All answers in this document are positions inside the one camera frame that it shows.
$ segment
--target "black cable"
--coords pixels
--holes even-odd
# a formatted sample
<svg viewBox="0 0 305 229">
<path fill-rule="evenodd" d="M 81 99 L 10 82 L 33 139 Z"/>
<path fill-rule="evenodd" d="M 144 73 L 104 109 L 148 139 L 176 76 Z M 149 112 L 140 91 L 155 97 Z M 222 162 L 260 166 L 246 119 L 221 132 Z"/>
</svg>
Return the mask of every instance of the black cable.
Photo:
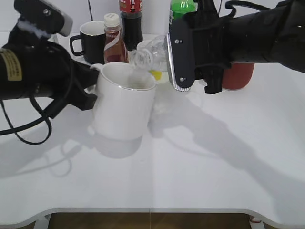
<svg viewBox="0 0 305 229">
<path fill-rule="evenodd" d="M 65 57 L 66 59 L 68 59 L 68 62 L 69 62 L 69 69 L 70 69 L 70 80 L 69 80 L 69 85 L 68 85 L 68 88 L 67 88 L 67 91 L 63 97 L 63 99 L 67 99 L 68 96 L 69 96 L 69 93 L 73 87 L 73 83 L 74 83 L 74 64 L 73 64 L 73 60 L 70 56 L 70 54 L 68 53 L 68 51 L 66 49 L 64 49 L 62 46 L 60 46 L 59 44 L 56 44 L 56 43 L 53 43 L 53 42 L 48 42 L 48 44 L 50 46 L 53 46 L 57 49 L 59 49 L 60 51 L 62 51 L 63 53 L 65 53 Z M 3 101 L 0 101 L 1 103 L 1 106 L 2 106 L 2 109 L 3 109 L 3 112 L 5 112 L 5 108 L 4 108 L 4 103 Z M 18 132 L 21 132 L 21 131 L 24 131 L 24 130 L 27 130 L 27 129 L 30 129 L 30 128 L 33 128 L 37 125 L 39 125 L 40 123 L 44 122 L 45 119 L 43 117 L 29 123 L 29 124 L 26 124 L 26 125 L 23 125 L 23 126 L 19 126 L 19 127 L 16 127 L 16 128 L 12 128 L 10 126 L 11 129 L 9 130 L 3 130 L 3 131 L 0 131 L 0 136 L 4 136 L 4 135 L 11 135 L 11 134 L 16 134 Z"/>
<path fill-rule="evenodd" d="M 51 124 L 51 121 L 49 120 L 49 117 L 44 113 L 44 111 L 42 110 L 42 108 L 38 105 L 35 97 L 34 97 L 34 92 L 30 93 L 30 102 L 32 103 L 33 107 L 35 108 L 35 110 L 41 115 L 41 118 L 46 122 L 47 126 L 48 126 L 48 135 L 47 137 L 41 141 L 41 142 L 29 142 L 27 140 L 25 140 L 24 138 L 22 138 L 17 132 L 16 132 L 16 129 L 14 128 L 13 124 L 11 123 L 10 121 L 10 118 L 5 110 L 5 107 L 4 107 L 4 103 L 2 100 L 0 100 L 0 104 L 1 104 L 1 107 L 3 109 L 3 113 L 4 113 L 4 116 L 5 116 L 5 119 L 6 121 L 8 122 L 11 130 L 13 131 L 13 133 L 17 136 L 17 138 L 22 141 L 23 143 L 26 143 L 28 145 L 32 145 L 32 146 L 38 146 L 38 145 L 41 145 L 43 143 L 45 143 L 51 136 L 52 134 L 52 124 Z"/>
<path fill-rule="evenodd" d="M 222 5 L 223 5 L 223 0 L 220 1 L 220 6 L 219 6 L 219 10 L 218 10 L 218 16 L 220 16 L 220 10 L 221 10 Z"/>
<path fill-rule="evenodd" d="M 91 21 L 93 21 L 93 15 L 92 15 L 92 9 L 91 9 L 91 2 L 90 2 L 90 0 L 88 0 L 88 6 L 89 6 L 89 11 L 90 11 Z"/>
<path fill-rule="evenodd" d="M 261 6 L 252 2 L 239 1 L 239 0 L 227 1 L 224 6 L 226 9 L 232 10 L 232 12 L 228 15 L 228 17 L 232 17 L 232 18 L 235 17 L 235 15 L 237 14 L 237 10 L 234 6 L 248 7 L 259 11 L 270 9 L 268 7 Z"/>
</svg>

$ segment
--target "black mug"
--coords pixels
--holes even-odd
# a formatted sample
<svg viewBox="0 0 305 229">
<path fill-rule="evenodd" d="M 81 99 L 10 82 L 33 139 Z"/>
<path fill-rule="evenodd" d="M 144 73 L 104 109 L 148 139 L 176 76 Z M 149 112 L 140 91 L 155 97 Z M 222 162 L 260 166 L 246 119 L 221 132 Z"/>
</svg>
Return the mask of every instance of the black mug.
<svg viewBox="0 0 305 229">
<path fill-rule="evenodd" d="M 105 24 L 103 21 L 91 21 L 81 26 L 81 34 L 70 38 L 70 48 L 74 56 L 84 56 L 84 59 L 90 63 L 105 64 Z M 75 52 L 73 42 L 81 40 L 82 51 Z"/>
</svg>

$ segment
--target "plastic water bottle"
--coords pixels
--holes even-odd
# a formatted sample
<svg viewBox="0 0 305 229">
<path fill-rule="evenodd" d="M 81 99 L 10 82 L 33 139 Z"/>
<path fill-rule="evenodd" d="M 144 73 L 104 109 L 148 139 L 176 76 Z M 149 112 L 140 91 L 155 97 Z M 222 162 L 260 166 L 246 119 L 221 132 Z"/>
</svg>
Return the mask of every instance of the plastic water bottle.
<svg viewBox="0 0 305 229">
<path fill-rule="evenodd" d="M 158 36 L 145 48 L 132 51 L 129 63 L 147 71 L 167 72 L 165 36 Z"/>
<path fill-rule="evenodd" d="M 170 12 L 170 25 L 174 20 L 183 17 L 186 13 L 196 12 L 197 3 L 194 0 L 172 0 Z"/>
</svg>

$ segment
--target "yellow label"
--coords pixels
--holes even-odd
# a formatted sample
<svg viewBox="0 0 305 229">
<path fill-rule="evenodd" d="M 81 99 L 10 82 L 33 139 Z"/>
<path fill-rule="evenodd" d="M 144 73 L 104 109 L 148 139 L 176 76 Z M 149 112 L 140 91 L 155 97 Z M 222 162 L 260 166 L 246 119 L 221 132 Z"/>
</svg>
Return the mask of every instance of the yellow label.
<svg viewBox="0 0 305 229">
<path fill-rule="evenodd" d="M 156 78 L 156 81 L 159 81 L 162 79 L 162 72 L 151 70 L 150 73 L 154 75 L 154 77 Z"/>
<path fill-rule="evenodd" d="M 0 55 L 5 62 L 8 81 L 22 81 L 22 69 L 15 53 L 9 49 L 0 49 Z"/>
</svg>

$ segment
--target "bottle cap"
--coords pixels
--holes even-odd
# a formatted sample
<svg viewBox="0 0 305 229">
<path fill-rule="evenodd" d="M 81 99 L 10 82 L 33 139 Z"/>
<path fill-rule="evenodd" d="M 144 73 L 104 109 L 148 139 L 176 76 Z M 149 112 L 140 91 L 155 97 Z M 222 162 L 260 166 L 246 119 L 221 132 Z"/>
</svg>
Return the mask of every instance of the bottle cap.
<svg viewBox="0 0 305 229">
<path fill-rule="evenodd" d="M 120 17 L 116 13 L 107 13 L 104 16 L 106 27 L 117 27 L 120 25 Z"/>
</svg>

